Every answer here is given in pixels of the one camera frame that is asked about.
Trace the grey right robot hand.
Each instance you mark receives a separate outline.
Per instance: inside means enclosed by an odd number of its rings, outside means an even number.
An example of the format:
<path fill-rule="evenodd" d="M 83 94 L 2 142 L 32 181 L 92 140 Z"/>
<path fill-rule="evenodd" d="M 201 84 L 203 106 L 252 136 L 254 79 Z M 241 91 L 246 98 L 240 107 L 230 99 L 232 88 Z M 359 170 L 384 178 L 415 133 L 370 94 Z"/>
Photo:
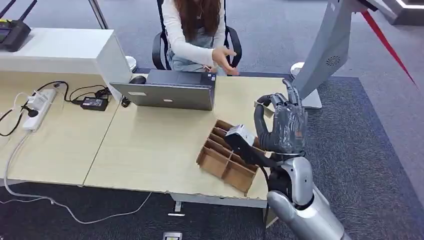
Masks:
<path fill-rule="evenodd" d="M 286 79 L 287 96 L 280 92 L 261 96 L 254 110 L 254 125 L 258 142 L 263 150 L 286 156 L 303 157 L 307 130 L 307 113 L 298 90 Z M 264 119 L 265 109 L 273 105 L 272 131 Z"/>

